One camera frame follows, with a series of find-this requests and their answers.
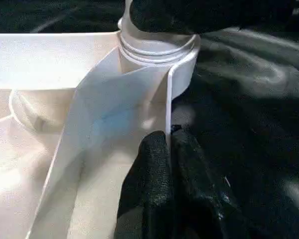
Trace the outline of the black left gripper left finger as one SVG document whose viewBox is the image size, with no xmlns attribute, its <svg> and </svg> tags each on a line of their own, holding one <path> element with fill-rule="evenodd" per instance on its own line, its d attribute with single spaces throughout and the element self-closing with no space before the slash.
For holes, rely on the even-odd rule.
<svg viewBox="0 0 299 239">
<path fill-rule="evenodd" d="M 143 138 L 121 188 L 116 239 L 174 237 L 174 194 L 163 131 Z"/>
</svg>

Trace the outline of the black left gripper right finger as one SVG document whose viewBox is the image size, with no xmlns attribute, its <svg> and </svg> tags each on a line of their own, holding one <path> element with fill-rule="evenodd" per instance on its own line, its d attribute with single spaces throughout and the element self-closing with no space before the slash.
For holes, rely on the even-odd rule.
<svg viewBox="0 0 299 239">
<path fill-rule="evenodd" d="M 246 219 L 210 167 L 197 139 L 179 125 L 171 133 L 184 239 L 249 239 Z"/>
</svg>

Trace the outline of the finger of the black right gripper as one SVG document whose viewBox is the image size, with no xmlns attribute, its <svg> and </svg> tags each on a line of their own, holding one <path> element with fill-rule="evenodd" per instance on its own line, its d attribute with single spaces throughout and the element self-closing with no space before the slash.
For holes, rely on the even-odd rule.
<svg viewBox="0 0 299 239">
<path fill-rule="evenodd" d="M 145 32 L 202 34 L 258 25 L 299 30 L 299 0 L 134 0 L 129 14 Z"/>
</svg>

